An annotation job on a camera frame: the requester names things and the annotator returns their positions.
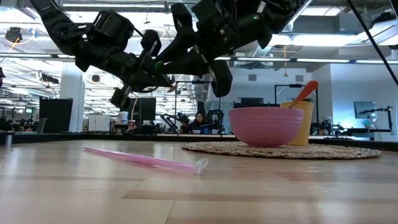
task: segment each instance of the pink straw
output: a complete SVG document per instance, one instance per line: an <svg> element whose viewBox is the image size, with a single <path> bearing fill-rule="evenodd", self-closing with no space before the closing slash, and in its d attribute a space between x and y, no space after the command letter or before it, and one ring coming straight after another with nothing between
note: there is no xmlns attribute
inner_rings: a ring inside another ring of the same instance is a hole
<svg viewBox="0 0 398 224"><path fill-rule="evenodd" d="M196 175L200 175L204 170L204 168L207 166L207 163L209 163L209 160L206 158L202 158L196 161L194 164L187 164L183 162L168 161L165 159L155 159L149 156L130 154L125 152L109 151L106 149L95 149L92 147L84 147L84 148L86 151L95 152L107 157L123 159L131 162L139 162L141 164L146 164L146 165L166 167L170 169L189 172Z"/></svg>

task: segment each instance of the woven placemat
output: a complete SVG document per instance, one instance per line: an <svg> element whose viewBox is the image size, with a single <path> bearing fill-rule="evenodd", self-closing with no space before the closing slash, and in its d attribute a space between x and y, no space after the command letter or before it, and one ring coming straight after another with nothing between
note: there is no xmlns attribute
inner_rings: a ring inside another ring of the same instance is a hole
<svg viewBox="0 0 398 224"><path fill-rule="evenodd" d="M286 159L364 159L380 156L375 149L309 144L277 148L251 147L243 142L193 142L182 149L211 154Z"/></svg>

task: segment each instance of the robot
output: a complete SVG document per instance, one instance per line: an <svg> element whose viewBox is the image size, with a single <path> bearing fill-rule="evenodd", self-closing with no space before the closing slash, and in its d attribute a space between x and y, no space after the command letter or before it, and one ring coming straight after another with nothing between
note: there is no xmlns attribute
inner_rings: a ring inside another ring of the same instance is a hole
<svg viewBox="0 0 398 224"><path fill-rule="evenodd" d="M266 47L305 0L201 0L192 7L198 18L196 32L189 10L182 3L174 4L171 12L177 35L161 53L156 31L149 29L142 34L116 12L101 11L92 23L74 23L53 0L30 2L55 45L64 54L75 56L77 67L85 72L94 66L123 81L123 88L115 90L111 103L128 108L132 91L147 93L160 86L174 91L176 86L169 74L202 77L209 73L214 94L226 96L233 77L228 64L215 58L231 55L254 41ZM140 55L124 52L134 32L142 36Z"/></svg>

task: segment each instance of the computer screen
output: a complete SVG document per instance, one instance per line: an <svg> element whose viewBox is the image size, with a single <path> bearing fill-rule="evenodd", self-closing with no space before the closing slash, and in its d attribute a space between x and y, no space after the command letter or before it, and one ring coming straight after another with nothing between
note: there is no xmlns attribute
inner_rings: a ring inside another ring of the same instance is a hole
<svg viewBox="0 0 398 224"><path fill-rule="evenodd" d="M355 118L356 119L368 119L368 118L376 119L377 118L376 112L363 113L364 111L377 109L375 102L354 102L354 109L355 109Z"/></svg>
<svg viewBox="0 0 398 224"><path fill-rule="evenodd" d="M156 98L140 98L141 120L154 121L156 118Z"/></svg>
<svg viewBox="0 0 398 224"><path fill-rule="evenodd" d="M128 119L131 119L131 111L136 98L131 98L128 109L120 109L129 113ZM138 98L132 119L135 121L154 121L156 117L156 98Z"/></svg>

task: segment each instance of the fluorescent light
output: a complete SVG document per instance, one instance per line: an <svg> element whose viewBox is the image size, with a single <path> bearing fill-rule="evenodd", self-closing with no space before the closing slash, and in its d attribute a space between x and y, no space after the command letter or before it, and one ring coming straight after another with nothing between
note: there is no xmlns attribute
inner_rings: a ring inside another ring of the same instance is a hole
<svg viewBox="0 0 398 224"><path fill-rule="evenodd" d="M341 47L353 41L354 35L296 35L292 45L315 47Z"/></svg>
<svg viewBox="0 0 398 224"><path fill-rule="evenodd" d="M16 58L47 58L52 57L49 54L0 54L0 57L16 57Z"/></svg>
<svg viewBox="0 0 398 224"><path fill-rule="evenodd" d="M161 4L72 4L72 3L65 3L62 4L63 7L161 7L164 8L164 5Z"/></svg>
<svg viewBox="0 0 398 224"><path fill-rule="evenodd" d="M71 56L71 55L58 55L58 57L60 57L60 58L75 58L75 56Z"/></svg>
<svg viewBox="0 0 398 224"><path fill-rule="evenodd" d="M231 60L231 57L218 57L215 60Z"/></svg>
<svg viewBox="0 0 398 224"><path fill-rule="evenodd" d="M5 109L25 109L25 106L5 106Z"/></svg>
<svg viewBox="0 0 398 224"><path fill-rule="evenodd" d="M388 60L387 62L390 65L398 65L398 60ZM384 65L384 62L382 60L357 60L355 61L355 63Z"/></svg>
<svg viewBox="0 0 398 224"><path fill-rule="evenodd" d="M289 61L290 61L290 58L238 57L236 60L238 60L238 61L247 61L247 62L289 62Z"/></svg>
<svg viewBox="0 0 398 224"><path fill-rule="evenodd" d="M297 62L317 62L317 63L348 63L345 59L312 59L312 58L298 58Z"/></svg>
<svg viewBox="0 0 398 224"><path fill-rule="evenodd" d="M382 60L357 60L355 63L383 64Z"/></svg>

